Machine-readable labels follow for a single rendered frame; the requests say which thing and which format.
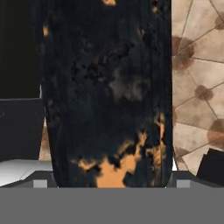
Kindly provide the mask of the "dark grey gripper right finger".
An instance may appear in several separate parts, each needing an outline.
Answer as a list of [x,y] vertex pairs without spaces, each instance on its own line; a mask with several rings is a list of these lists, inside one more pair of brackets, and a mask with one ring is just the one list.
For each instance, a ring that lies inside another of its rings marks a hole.
[[195,186],[221,188],[220,185],[197,178],[189,171],[174,171],[167,186],[171,188],[194,188]]

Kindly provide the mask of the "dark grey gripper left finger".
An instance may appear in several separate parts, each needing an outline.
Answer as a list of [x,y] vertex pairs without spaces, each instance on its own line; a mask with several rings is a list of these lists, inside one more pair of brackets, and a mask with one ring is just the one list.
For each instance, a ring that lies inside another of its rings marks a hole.
[[35,171],[25,179],[3,185],[3,188],[57,188],[57,183],[51,171]]

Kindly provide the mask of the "black and orange soap dispenser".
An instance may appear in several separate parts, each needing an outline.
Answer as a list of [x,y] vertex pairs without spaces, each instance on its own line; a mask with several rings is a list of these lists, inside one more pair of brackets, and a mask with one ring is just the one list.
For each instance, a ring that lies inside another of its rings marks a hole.
[[165,187],[172,0],[30,0],[54,179]]

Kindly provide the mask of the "black block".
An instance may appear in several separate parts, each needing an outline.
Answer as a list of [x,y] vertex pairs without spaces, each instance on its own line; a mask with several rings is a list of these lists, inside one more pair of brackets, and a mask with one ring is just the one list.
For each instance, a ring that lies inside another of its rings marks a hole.
[[224,186],[224,151],[210,148],[200,161],[197,177]]

